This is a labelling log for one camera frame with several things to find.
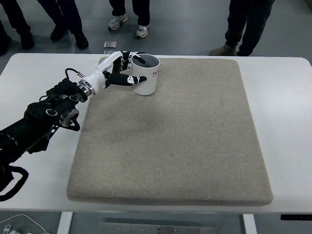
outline sneaker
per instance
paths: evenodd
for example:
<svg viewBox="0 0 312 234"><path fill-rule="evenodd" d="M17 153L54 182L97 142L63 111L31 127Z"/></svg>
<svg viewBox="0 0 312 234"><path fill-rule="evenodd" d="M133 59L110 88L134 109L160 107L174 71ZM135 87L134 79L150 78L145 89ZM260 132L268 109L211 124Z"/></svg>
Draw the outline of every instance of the sneaker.
<svg viewBox="0 0 312 234"><path fill-rule="evenodd" d="M83 32L74 34L74 36L76 39L77 47L80 50L88 48L89 42L88 42L86 36L83 34Z"/></svg>
<svg viewBox="0 0 312 234"><path fill-rule="evenodd" d="M7 35L3 42L0 43L0 56L4 55L8 51L9 44L11 42L11 38Z"/></svg>
<svg viewBox="0 0 312 234"><path fill-rule="evenodd" d="M236 46L231 47L227 44L210 51L209 56L235 56Z"/></svg>
<svg viewBox="0 0 312 234"><path fill-rule="evenodd" d="M33 48L35 45L34 40L33 40L33 35L30 32L20 34L20 42L21 42L21 47L24 50L29 50Z"/></svg>
<svg viewBox="0 0 312 234"><path fill-rule="evenodd" d="M60 40L63 37L63 34L66 32L67 27L63 25L55 25L55 28L53 29L50 39L57 41Z"/></svg>
<svg viewBox="0 0 312 234"><path fill-rule="evenodd" d="M136 30L136 37L137 38L144 38L147 36L148 34L148 30L150 29L151 24L147 25L147 26L138 26L138 29Z"/></svg>
<svg viewBox="0 0 312 234"><path fill-rule="evenodd" d="M113 16L111 21L108 24L109 30L117 30L120 27L120 23L127 22L128 15L125 13L123 16Z"/></svg>

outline white table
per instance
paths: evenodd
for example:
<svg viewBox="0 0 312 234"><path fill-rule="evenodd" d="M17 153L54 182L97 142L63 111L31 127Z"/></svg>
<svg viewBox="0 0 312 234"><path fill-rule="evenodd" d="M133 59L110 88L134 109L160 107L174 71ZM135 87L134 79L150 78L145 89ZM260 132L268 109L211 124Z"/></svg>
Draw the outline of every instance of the white table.
<svg viewBox="0 0 312 234"><path fill-rule="evenodd" d="M85 75L103 55L16 54L0 76L0 129L22 118L28 104L65 78L67 67ZM155 211L236 214L312 213L312 67L303 58L159 56L218 58L238 62L274 199L260 207L130 206L72 202L67 181L79 133L59 129L45 152L25 153L13 165L29 172L21 191L0 210ZM69 72L72 81L79 77ZM77 105L83 123L87 103Z"/></svg>

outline gray felt mat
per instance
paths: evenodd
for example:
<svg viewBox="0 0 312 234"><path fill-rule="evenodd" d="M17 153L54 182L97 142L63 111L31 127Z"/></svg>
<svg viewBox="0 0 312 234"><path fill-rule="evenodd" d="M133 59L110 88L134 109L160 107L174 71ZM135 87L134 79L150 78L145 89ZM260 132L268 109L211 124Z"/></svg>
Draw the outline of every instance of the gray felt mat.
<svg viewBox="0 0 312 234"><path fill-rule="evenodd" d="M162 58L149 96L94 96L68 197L142 205L265 205L273 195L236 61Z"/></svg>

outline robotic arm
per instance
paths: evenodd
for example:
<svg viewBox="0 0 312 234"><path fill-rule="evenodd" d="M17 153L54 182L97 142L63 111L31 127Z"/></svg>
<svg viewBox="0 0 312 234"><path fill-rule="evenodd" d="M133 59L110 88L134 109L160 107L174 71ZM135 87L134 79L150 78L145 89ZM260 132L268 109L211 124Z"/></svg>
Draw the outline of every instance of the robotic arm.
<svg viewBox="0 0 312 234"><path fill-rule="evenodd" d="M85 77L82 73L67 68L66 78L62 82L48 90L39 102L28 105L22 119L0 131L0 192L14 179L12 172L23 175L11 191L0 195L0 201L13 197L28 177L26 170L13 167L10 163L15 162L26 151L30 154L45 151L49 140L60 127L79 131L79 111L76 109L79 102L85 102L89 96L111 84L133 85L146 81L146 77L120 74L120 71L131 67L132 59L145 62L139 53L118 51L102 61L89 76ZM82 77L78 84L69 80L68 70L75 71Z"/></svg>

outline power cord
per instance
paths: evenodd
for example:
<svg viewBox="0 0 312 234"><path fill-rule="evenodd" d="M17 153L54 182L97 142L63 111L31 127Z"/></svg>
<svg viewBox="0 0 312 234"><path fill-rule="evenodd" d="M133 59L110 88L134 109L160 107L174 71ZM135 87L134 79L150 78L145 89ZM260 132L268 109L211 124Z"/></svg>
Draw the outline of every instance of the power cord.
<svg viewBox="0 0 312 234"><path fill-rule="evenodd" d="M18 217L18 216L24 216L24 217L28 218L30 221L32 221L33 223L35 223L38 227L40 227L40 228L43 230L43 233L42 233L42 234L50 234L50 233L47 233L46 230L45 230L40 224L38 224L35 220L33 220L31 217L29 217L29 216L27 216L27 215L25 215L25 214L17 214L17 215L12 216L12 217L10 217L10 218L4 220L4 221L1 221L0 224L4 223L4 222L6 222L6 221L8 221L8 220L10 220L10 219L12 219L12 218ZM4 230L3 230L3 234L9 234L10 228L11 228L10 225L6 225L5 228L4 228Z"/></svg>

